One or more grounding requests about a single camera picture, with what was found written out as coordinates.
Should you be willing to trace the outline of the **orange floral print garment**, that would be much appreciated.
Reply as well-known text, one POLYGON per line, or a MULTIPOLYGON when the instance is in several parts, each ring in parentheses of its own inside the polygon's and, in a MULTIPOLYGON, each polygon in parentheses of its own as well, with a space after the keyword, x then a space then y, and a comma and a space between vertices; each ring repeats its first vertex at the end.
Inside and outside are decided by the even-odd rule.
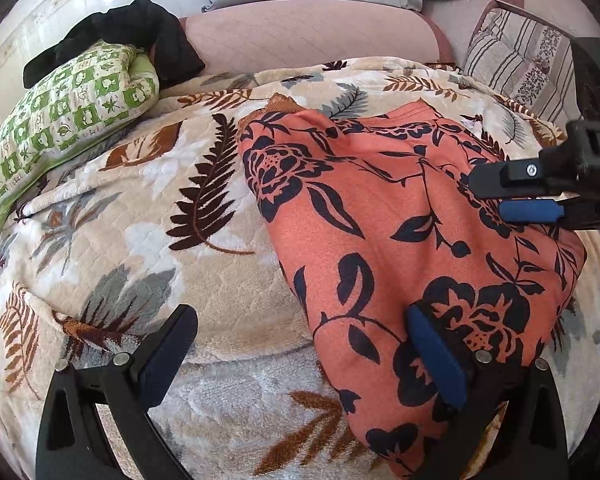
POLYGON ((472 351, 528 364, 586 259, 577 234, 512 226, 468 174, 492 142, 424 101, 328 118, 284 96, 245 117, 246 182, 352 434, 407 478, 449 419, 413 344, 408 307, 472 351))

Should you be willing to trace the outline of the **striped pillow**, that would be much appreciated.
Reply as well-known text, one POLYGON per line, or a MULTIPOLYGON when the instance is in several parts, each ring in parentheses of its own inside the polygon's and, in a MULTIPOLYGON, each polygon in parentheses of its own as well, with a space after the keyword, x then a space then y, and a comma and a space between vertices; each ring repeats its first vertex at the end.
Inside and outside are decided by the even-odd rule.
POLYGON ((559 127, 581 117, 570 40, 533 18, 490 10, 470 40, 463 72, 559 127))

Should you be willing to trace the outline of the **leaf pattern fleece blanket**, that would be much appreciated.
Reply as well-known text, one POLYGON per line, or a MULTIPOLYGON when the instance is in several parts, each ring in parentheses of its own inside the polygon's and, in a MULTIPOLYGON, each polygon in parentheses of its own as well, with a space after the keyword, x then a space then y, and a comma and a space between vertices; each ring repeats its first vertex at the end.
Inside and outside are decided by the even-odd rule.
MULTIPOLYGON (((195 309, 198 333, 150 417, 191 476, 400 478, 352 434, 245 179, 239 123, 274 96, 344 119, 421 100, 500 160, 565 136, 478 81, 402 58, 266 70, 240 90, 199 77, 166 92, 131 130, 46 174, 0 232, 0 457, 17 478, 35 475, 56 365, 106 365, 180 304, 195 309)), ((600 404, 600 232, 574 234, 585 263, 538 354, 570 448, 600 404)))

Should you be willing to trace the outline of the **pink bolster cushion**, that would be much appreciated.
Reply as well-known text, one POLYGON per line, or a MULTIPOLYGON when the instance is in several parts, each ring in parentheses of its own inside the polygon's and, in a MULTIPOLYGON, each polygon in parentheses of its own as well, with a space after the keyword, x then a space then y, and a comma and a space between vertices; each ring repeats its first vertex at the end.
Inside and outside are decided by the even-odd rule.
POLYGON ((442 30, 422 14, 348 0, 272 0, 183 21, 207 75, 297 68, 366 56, 455 62, 442 30))

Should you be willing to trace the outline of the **green checkered pillow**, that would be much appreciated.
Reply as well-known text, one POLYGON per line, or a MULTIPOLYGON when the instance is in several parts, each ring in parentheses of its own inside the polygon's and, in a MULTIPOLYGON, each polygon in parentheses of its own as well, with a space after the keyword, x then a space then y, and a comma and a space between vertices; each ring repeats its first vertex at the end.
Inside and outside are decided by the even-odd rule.
POLYGON ((35 182, 134 122, 159 96, 141 50, 99 41, 29 89, 0 128, 0 231, 35 182))

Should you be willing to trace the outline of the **black garment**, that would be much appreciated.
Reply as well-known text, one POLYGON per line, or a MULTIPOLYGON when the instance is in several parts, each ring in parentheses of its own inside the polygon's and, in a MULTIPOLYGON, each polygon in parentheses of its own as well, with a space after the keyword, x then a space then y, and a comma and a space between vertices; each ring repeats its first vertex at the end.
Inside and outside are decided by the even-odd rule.
POLYGON ((128 44, 150 54, 162 88, 181 84, 206 68, 175 15, 151 0, 134 0, 128 6, 93 13, 79 21, 63 40, 24 66, 23 87, 32 88, 99 40, 128 44))

